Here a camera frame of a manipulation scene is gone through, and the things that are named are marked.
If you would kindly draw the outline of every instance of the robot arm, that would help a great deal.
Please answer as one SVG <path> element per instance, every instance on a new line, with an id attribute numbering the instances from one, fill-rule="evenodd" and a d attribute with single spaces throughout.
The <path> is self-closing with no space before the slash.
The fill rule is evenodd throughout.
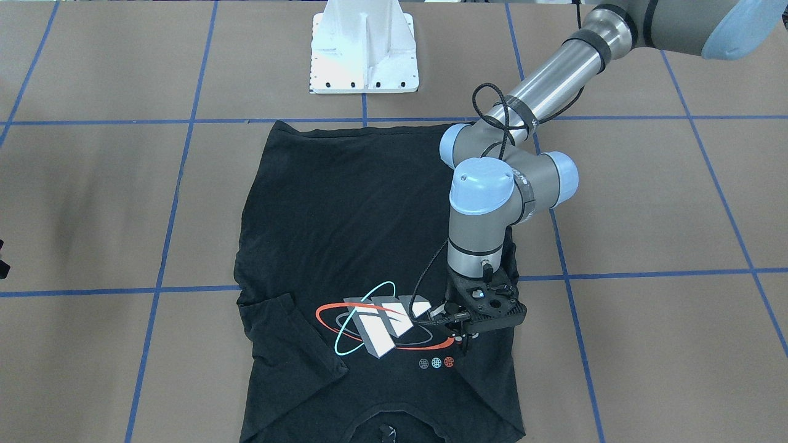
<path id="1" fill-rule="evenodd" d="M 433 320 L 453 324 L 453 333 L 465 336 L 516 326 L 525 318 L 517 289 L 499 269 L 506 228 L 556 207 L 578 186 L 577 168 L 565 154 L 533 155 L 516 148 L 541 122 L 636 47 L 723 60 L 744 57 L 766 39 L 785 6 L 785 0 L 612 0 L 595 8 L 580 30 L 506 95 L 506 106 L 496 104 L 473 125 L 449 128 L 440 157 L 455 170 L 451 282 Z M 500 149 L 489 147 L 502 135 L 515 148 L 498 159 Z"/>

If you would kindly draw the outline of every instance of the cardboard floor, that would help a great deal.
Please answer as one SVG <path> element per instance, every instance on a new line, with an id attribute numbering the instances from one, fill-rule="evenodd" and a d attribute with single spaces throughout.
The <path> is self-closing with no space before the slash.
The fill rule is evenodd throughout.
<path id="1" fill-rule="evenodd" d="M 575 26 L 403 4 L 418 92 L 310 95 L 323 7 L 0 3 L 0 441 L 237 441 L 232 266 L 273 121 L 473 121 L 478 84 L 513 88 Z M 786 80 L 775 21 L 741 61 L 635 50 L 540 127 L 526 149 L 581 186 L 515 230 L 523 441 L 788 441 Z"/>

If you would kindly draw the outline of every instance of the t-shirt tag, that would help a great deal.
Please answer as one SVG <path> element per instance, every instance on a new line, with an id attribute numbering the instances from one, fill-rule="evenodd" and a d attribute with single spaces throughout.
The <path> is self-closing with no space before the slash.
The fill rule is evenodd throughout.
<path id="1" fill-rule="evenodd" d="M 381 425 L 380 430 L 383 433 L 381 443 L 396 443 L 396 429 L 388 425 Z"/>

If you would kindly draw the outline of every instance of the black cable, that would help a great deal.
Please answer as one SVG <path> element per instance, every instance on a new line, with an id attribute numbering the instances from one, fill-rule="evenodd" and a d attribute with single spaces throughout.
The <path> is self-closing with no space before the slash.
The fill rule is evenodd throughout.
<path id="1" fill-rule="evenodd" d="M 582 18 L 580 17 L 580 0 L 572 0 L 572 3 L 574 3 L 575 9 L 577 10 L 577 14 L 578 14 L 578 29 L 580 29 L 583 26 Z M 552 115 L 550 115 L 549 117 L 546 117 L 546 118 L 544 118 L 542 120 L 539 120 L 539 124 L 541 125 L 542 123 L 547 123 L 548 121 L 550 121 L 550 120 L 558 117 L 559 115 L 563 114 L 564 112 L 566 112 L 566 110 L 571 108 L 572 105 L 574 105 L 574 103 L 577 102 L 580 99 L 580 96 L 583 94 L 584 90 L 585 90 L 585 86 L 581 87 L 580 90 L 578 91 L 578 94 L 572 99 L 571 102 L 567 103 L 567 105 L 564 106 L 563 108 L 561 108 L 558 112 L 555 112 Z"/>
<path id="2" fill-rule="evenodd" d="M 448 243 L 448 239 L 444 240 L 444 242 L 440 245 L 440 248 L 438 248 L 438 250 L 435 251 L 435 254 L 429 260 L 427 267 L 424 268 L 422 275 L 418 276 L 418 280 L 416 281 L 416 286 L 413 287 L 413 296 L 411 297 L 410 303 L 407 304 L 407 316 L 408 318 L 410 318 L 411 322 L 413 322 L 416 325 L 438 326 L 438 325 L 444 325 L 449 322 L 449 320 L 445 322 L 437 322 L 435 320 L 417 320 L 416 316 L 413 315 L 413 302 L 416 300 L 416 296 L 418 295 L 418 287 L 422 283 L 424 276 L 427 275 L 427 271 L 429 270 L 429 268 L 432 267 L 433 263 L 435 263 L 435 259 L 438 258 L 440 252 L 443 251 L 443 248 L 446 248 L 447 243 Z"/>
<path id="3" fill-rule="evenodd" d="M 495 93 L 498 95 L 498 101 L 494 104 L 494 106 L 501 105 L 504 108 L 503 124 L 500 121 L 490 117 L 489 115 L 484 115 L 482 111 L 479 109 L 479 105 L 476 103 L 476 95 L 479 93 L 479 91 L 481 91 L 486 87 L 489 87 L 490 89 L 495 91 Z M 487 149 L 485 149 L 484 153 L 481 154 L 481 157 L 486 157 L 487 154 L 489 154 L 489 152 L 492 151 L 494 147 L 500 145 L 500 152 L 498 153 L 498 159 L 502 160 L 504 158 L 504 150 L 506 149 L 506 143 L 510 137 L 509 131 L 513 131 L 516 129 L 528 129 L 528 125 L 525 124 L 520 126 L 509 125 L 509 109 L 511 109 L 511 106 L 509 106 L 509 104 L 506 103 L 506 97 L 504 96 L 504 92 L 501 91 L 499 87 L 497 87 L 492 83 L 483 83 L 478 85 L 476 89 L 474 89 L 474 93 L 470 97 L 470 102 L 471 104 L 474 105 L 474 111 L 476 111 L 476 114 L 479 116 L 479 118 L 481 118 L 488 125 L 494 128 L 498 128 L 504 132 L 504 138 L 500 142 L 495 142 L 489 145 Z"/>
<path id="4" fill-rule="evenodd" d="M 580 15 L 580 1 L 581 0 L 572 0 L 572 3 L 574 4 L 575 10 L 576 10 L 576 13 L 577 13 L 578 29 L 582 28 L 582 17 Z M 498 120 L 496 120 L 496 119 L 494 119 L 494 118 L 492 118 L 490 116 L 484 115 L 481 112 L 481 110 L 479 109 L 478 104 L 476 103 L 476 95 L 479 93 L 479 91 L 481 91 L 485 87 L 489 87 L 489 88 L 493 89 L 496 92 L 496 94 L 498 94 L 498 102 L 496 102 L 494 104 L 494 106 L 495 105 L 501 105 L 504 108 L 504 123 L 503 124 L 501 124 Z M 564 112 L 566 112 L 569 108 L 572 107 L 572 105 L 574 105 L 580 99 L 580 96 L 583 94 L 584 90 L 585 90 L 585 86 L 581 87 L 580 90 L 578 91 L 578 93 L 576 94 L 576 96 L 569 103 L 567 103 L 563 108 L 561 108 L 557 112 L 553 113 L 552 115 L 550 115 L 550 116 L 548 116 L 548 117 L 546 117 L 546 118 L 544 118 L 542 120 L 539 120 L 539 124 L 541 125 L 542 123 L 547 123 L 548 121 L 550 121 L 550 120 L 558 117 L 559 115 L 563 114 Z M 499 160 L 503 160 L 504 159 L 504 150 L 506 150 L 507 141 L 511 137 L 511 135 L 509 134 L 509 131 L 513 131 L 513 130 L 517 130 L 517 129 L 528 129 L 528 125 L 520 125 L 520 126 L 511 126 L 511 125 L 509 125 L 509 109 L 511 109 L 511 106 L 509 106 L 509 104 L 506 103 L 506 97 L 504 96 L 504 93 L 495 84 L 483 83 L 483 84 L 480 84 L 479 86 L 477 86 L 476 89 L 474 90 L 473 95 L 471 96 L 471 103 L 474 105 L 474 110 L 476 111 L 476 114 L 479 116 L 479 118 L 481 118 L 488 125 L 490 125 L 490 126 L 492 126 L 494 128 L 498 128 L 498 129 L 500 129 L 501 131 L 504 132 L 503 139 L 500 142 L 495 142 L 495 143 L 489 145 L 484 150 L 484 152 L 481 153 L 480 157 L 486 157 L 490 153 L 490 151 L 492 151 L 493 149 L 495 149 L 495 147 L 500 145 L 500 151 L 498 153 L 498 159 Z"/>

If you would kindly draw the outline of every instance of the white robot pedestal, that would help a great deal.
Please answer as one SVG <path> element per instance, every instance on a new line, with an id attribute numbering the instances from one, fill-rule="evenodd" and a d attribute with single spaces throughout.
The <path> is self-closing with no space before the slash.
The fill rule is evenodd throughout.
<path id="1" fill-rule="evenodd" d="M 313 94 L 413 92 L 413 17 L 396 0 L 328 0 L 312 21 Z"/>

